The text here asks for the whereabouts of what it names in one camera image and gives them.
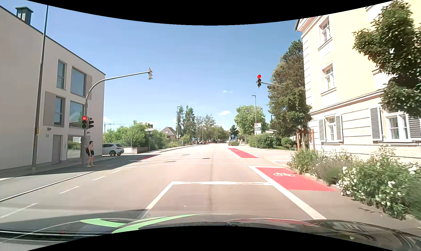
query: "woman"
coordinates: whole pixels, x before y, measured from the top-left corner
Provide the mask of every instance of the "woman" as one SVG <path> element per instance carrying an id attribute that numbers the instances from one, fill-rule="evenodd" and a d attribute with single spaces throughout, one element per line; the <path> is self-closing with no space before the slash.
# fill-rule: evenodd
<path id="1" fill-rule="evenodd" d="M 93 147 L 93 141 L 90 141 L 90 145 L 85 149 L 86 154 L 88 154 L 88 166 L 87 167 L 94 167 L 93 165 L 93 156 L 95 155 L 94 147 Z"/>

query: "sky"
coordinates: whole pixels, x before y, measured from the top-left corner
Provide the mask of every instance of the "sky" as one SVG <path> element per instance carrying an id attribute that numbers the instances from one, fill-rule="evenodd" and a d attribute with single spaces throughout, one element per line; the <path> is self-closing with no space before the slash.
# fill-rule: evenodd
<path id="1" fill-rule="evenodd" d="M 16 13 L 27 6 L 31 25 L 43 31 L 46 5 L 25 0 L 0 0 Z M 268 89 L 257 88 L 257 75 L 270 82 L 280 57 L 292 41 L 296 20 L 240 26 L 180 26 L 102 17 L 49 7 L 47 35 L 106 74 L 146 74 L 106 81 L 104 122 L 151 122 L 153 128 L 175 128 L 177 106 L 190 106 L 196 116 L 212 114 L 229 129 L 238 106 L 263 108 Z"/>

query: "building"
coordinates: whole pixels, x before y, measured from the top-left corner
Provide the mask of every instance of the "building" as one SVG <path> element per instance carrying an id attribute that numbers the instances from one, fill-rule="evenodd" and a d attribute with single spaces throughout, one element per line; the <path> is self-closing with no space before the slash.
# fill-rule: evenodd
<path id="1" fill-rule="evenodd" d="M 32 10 L 12 13 L 0 6 L 0 170 L 32 164 L 36 100 L 43 33 L 31 23 Z M 87 90 L 105 73 L 46 39 L 37 164 L 78 159 Z M 104 83 L 92 91 L 88 116 L 96 127 L 88 139 L 102 152 Z"/>
<path id="2" fill-rule="evenodd" d="M 389 3 L 298 20 L 306 100 L 312 106 L 309 127 L 317 149 L 344 149 L 368 159 L 384 143 L 402 161 L 421 164 L 421 119 L 379 106 L 380 89 L 390 76 L 353 49 L 353 32 L 371 28 L 370 22 Z M 421 0 L 408 3 L 415 24 L 421 23 Z"/>
<path id="3" fill-rule="evenodd" d="M 170 139 L 174 139 L 176 135 L 176 131 L 172 127 L 166 127 L 161 132 L 164 132 Z"/>

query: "road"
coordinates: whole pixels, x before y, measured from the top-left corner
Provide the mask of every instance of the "road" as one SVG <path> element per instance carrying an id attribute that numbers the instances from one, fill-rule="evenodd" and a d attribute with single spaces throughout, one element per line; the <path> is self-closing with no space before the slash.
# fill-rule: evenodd
<path id="1" fill-rule="evenodd" d="M 360 221 L 421 236 L 417 221 L 392 219 L 342 197 L 336 189 L 271 161 L 278 157 L 290 154 L 197 145 L 142 158 L 121 156 L 93 169 L 72 167 L 2 180 L 0 200 L 49 186 L 0 202 L 0 228 L 35 231 L 89 218 L 220 213 Z"/>

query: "white car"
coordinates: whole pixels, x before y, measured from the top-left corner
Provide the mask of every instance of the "white car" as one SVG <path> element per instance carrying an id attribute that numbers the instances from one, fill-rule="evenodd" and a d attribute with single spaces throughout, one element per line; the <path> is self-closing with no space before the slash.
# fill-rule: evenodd
<path id="1" fill-rule="evenodd" d="M 115 143 L 108 143 L 102 145 L 102 155 L 116 156 L 124 153 L 124 147 Z"/>

